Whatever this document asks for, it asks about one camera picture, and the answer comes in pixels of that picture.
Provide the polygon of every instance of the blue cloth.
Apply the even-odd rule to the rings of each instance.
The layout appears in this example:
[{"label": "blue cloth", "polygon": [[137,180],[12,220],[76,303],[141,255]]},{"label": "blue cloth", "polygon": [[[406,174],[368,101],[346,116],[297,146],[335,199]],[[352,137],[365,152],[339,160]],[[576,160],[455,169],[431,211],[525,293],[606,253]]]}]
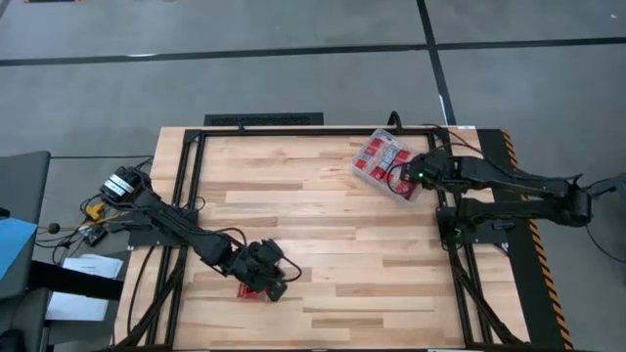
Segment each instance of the blue cloth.
[{"label": "blue cloth", "polygon": [[36,229],[37,225],[22,220],[0,220],[0,280],[7,274]]}]

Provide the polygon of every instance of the white paper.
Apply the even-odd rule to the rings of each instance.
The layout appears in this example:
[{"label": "white paper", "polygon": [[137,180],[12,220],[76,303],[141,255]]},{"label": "white paper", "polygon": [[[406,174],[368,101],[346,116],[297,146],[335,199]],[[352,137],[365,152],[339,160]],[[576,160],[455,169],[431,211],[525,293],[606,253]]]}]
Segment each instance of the white paper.
[{"label": "white paper", "polygon": [[[85,274],[113,279],[119,273],[122,264],[123,262],[119,259],[95,254],[84,254],[80,258],[66,259],[63,267]],[[108,305],[109,302],[106,299],[54,292],[48,305],[46,319],[101,322],[105,318]]]}]

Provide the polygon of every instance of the yellow connector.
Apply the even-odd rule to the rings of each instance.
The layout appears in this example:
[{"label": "yellow connector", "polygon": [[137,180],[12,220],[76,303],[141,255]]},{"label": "yellow connector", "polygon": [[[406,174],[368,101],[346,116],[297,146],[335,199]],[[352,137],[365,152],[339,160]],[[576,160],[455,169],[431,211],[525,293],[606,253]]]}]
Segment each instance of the yellow connector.
[{"label": "yellow connector", "polygon": [[98,203],[94,205],[88,205],[86,210],[87,215],[89,215],[89,218],[92,221],[100,221],[103,219],[103,215],[105,214],[105,204]]}]

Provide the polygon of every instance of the black bracket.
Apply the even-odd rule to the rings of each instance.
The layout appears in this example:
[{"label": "black bracket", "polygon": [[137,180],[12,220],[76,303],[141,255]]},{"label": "black bracket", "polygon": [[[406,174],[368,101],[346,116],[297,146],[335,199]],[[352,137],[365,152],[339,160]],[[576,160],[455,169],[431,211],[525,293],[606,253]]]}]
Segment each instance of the black bracket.
[{"label": "black bracket", "polygon": [[391,112],[389,120],[387,121],[387,126],[395,126],[395,130],[398,133],[401,133],[404,130],[404,127],[402,126],[402,120],[400,119],[400,115],[396,110]]}]

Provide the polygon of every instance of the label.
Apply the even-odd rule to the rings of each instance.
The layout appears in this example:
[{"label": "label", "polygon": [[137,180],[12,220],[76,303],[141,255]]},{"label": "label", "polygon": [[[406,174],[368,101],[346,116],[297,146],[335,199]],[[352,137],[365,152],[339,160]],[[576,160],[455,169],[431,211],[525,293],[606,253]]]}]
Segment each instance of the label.
[{"label": "label", "polygon": [[124,196],[125,194],[124,190],[115,183],[113,183],[111,180],[107,180],[107,182],[105,182],[105,186],[107,186],[111,191],[117,193],[117,195],[120,197]]},{"label": "label", "polygon": [[124,190],[126,190],[126,192],[128,193],[133,193],[133,191],[135,191],[135,189],[130,186],[129,184],[126,183],[126,181],[120,179],[117,175],[113,174],[111,175],[111,177],[109,178],[111,181],[115,182],[119,187],[123,188]]}]

